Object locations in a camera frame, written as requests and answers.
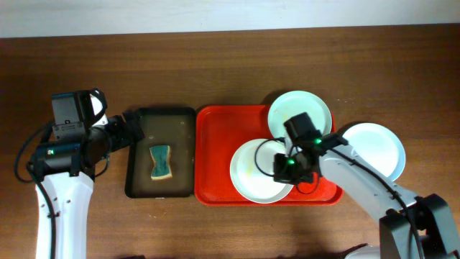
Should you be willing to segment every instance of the plate rim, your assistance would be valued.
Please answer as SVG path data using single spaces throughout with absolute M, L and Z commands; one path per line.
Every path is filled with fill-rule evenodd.
M 391 131 L 390 129 L 388 129 L 387 127 L 385 127 L 383 125 L 373 123 L 373 122 L 362 122 L 362 123 L 358 123 L 356 125 L 353 125 L 342 134 L 342 137 L 346 139 L 345 134 L 347 132 L 349 132 L 351 129 L 354 129 L 354 130 L 356 130 L 356 128 L 359 129 L 360 127 L 363 127 L 363 126 L 372 126 L 372 127 L 379 128 L 380 130 L 383 130 L 385 132 L 385 134 L 387 135 L 387 137 L 389 137 L 392 140 L 393 144 L 395 144 L 395 146 L 396 146 L 396 148 L 397 148 L 397 150 L 399 152 L 398 153 L 398 161 L 396 163 L 396 166 L 395 166 L 395 169 L 393 170 L 393 172 L 391 172 L 391 174 L 389 176 L 387 176 L 387 177 L 391 181 L 396 181 L 396 179 L 398 179 L 403 174 L 403 171 L 404 171 L 404 168 L 405 168 L 406 155 L 405 155 L 405 149 L 404 149 L 403 143 L 401 142 L 399 137 L 397 137 L 397 135 L 393 131 Z
M 281 198 L 279 199 L 275 199 L 274 201 L 260 201 L 262 199 L 260 199 L 259 201 L 255 201 L 254 199 L 251 199 L 249 197 L 247 197 L 246 195 L 244 195 L 237 187 L 237 185 L 235 184 L 235 181 L 237 181 L 235 178 L 236 176 L 234 176 L 234 174 L 232 173 L 232 171 L 236 171 L 235 170 L 232 170 L 232 168 L 234 168 L 236 166 L 236 160 L 235 160 L 235 157 L 236 155 L 240 155 L 240 153 L 242 152 L 242 148 L 245 147 L 245 145 L 260 145 L 260 143 L 262 143 L 263 141 L 265 141 L 267 139 L 263 139 L 263 138 L 259 138 L 259 139 L 254 139 L 254 140 L 250 140 L 250 141 L 247 141 L 245 142 L 243 145 L 239 146 L 238 149 L 236 150 L 236 152 L 233 154 L 233 156 L 231 157 L 231 161 L 230 161 L 230 170 L 229 170 L 229 174 L 230 174 L 230 179 L 231 179 L 231 183 L 233 185 L 233 187 L 236 189 L 236 191 L 238 191 L 238 193 L 240 195 L 242 195 L 245 199 L 249 200 L 249 201 L 252 201 L 254 203 L 258 203 L 258 204 L 272 204 L 272 203 L 275 203 L 277 201 L 280 201 L 282 199 L 284 199 L 293 189 L 293 185 L 290 185 L 290 184 L 285 184 L 285 187 L 283 187 L 283 189 L 278 193 L 276 194 L 277 195 L 280 195 L 281 193 L 283 193 L 283 191 L 287 190 L 286 191 L 286 194 L 283 193 L 283 195 L 281 196 Z
M 284 93 L 280 96 L 278 96 L 278 98 L 275 99 L 275 101 L 272 103 L 272 105 L 270 105 L 270 109 L 268 111 L 268 116 L 267 116 L 267 124 L 268 124 L 268 129 L 270 130 L 270 133 L 272 134 L 273 137 L 284 137 L 284 136 L 275 136 L 273 133 L 275 132 L 275 129 L 274 129 L 274 126 L 272 126 L 272 123 L 270 123 L 270 121 L 273 120 L 273 117 L 275 115 L 273 115 L 273 109 L 276 109 L 275 107 L 276 106 L 279 106 L 282 102 L 284 102 L 284 99 L 290 97 L 290 96 L 297 96 L 297 97 L 307 97 L 309 98 L 310 100 L 312 99 L 315 99 L 314 101 L 316 101 L 317 104 L 319 104 L 324 112 L 325 112 L 325 115 L 326 115 L 326 128 L 324 131 L 322 131 L 322 135 L 326 135 L 328 133 L 331 133 L 331 130 L 332 130 L 332 115 L 331 115 L 331 110 L 329 109 L 329 107 L 327 106 L 327 104 L 323 101 L 323 99 L 321 99 L 319 96 L 311 93 L 311 92 L 308 92 L 308 91 L 300 91 L 300 90 L 296 90 L 296 91 L 289 91 L 287 93 Z

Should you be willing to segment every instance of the white wall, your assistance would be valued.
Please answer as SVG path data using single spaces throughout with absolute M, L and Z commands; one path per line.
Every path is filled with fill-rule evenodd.
M 0 37 L 460 22 L 460 0 L 0 0 Z

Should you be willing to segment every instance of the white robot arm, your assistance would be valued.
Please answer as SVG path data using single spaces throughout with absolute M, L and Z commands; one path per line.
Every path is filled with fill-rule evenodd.
M 306 113 L 284 125 L 288 152 L 275 155 L 274 180 L 311 182 L 318 172 L 379 224 L 380 249 L 366 246 L 346 259 L 460 258 L 459 233 L 443 199 L 435 194 L 422 198 L 393 183 L 338 134 L 321 136 Z M 418 230 L 426 230 L 426 235 L 419 237 Z
M 86 220 L 95 178 L 108 168 L 110 153 L 144 135 L 136 114 L 124 112 L 126 121 L 121 116 L 107 119 L 105 97 L 98 89 L 55 94 L 52 107 L 55 121 L 43 128 L 26 166 L 38 196 L 36 258 L 86 258 Z M 56 141 L 48 142 L 52 132 Z M 19 157 L 31 139 L 18 154 L 16 175 Z M 106 167 L 96 175 L 95 165 L 103 159 Z

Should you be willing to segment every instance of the sponge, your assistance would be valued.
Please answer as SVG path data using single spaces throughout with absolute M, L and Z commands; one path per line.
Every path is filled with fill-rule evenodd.
M 171 147 L 158 145 L 150 148 L 150 155 L 153 159 L 152 175 L 153 181 L 170 178 L 173 176 L 170 166 Z

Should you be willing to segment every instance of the red tray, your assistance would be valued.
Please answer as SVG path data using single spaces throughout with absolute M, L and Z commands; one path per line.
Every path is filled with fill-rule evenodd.
M 195 196 L 209 206 L 320 206 L 339 202 L 341 188 L 320 180 L 312 194 L 301 194 L 295 188 L 282 200 L 272 204 L 257 204 L 245 199 L 230 179 L 230 162 L 244 143 L 257 138 L 271 138 L 267 116 L 270 106 L 207 106 L 196 121 Z M 335 131 L 334 118 L 332 131 Z M 302 183 L 308 193 L 315 183 Z

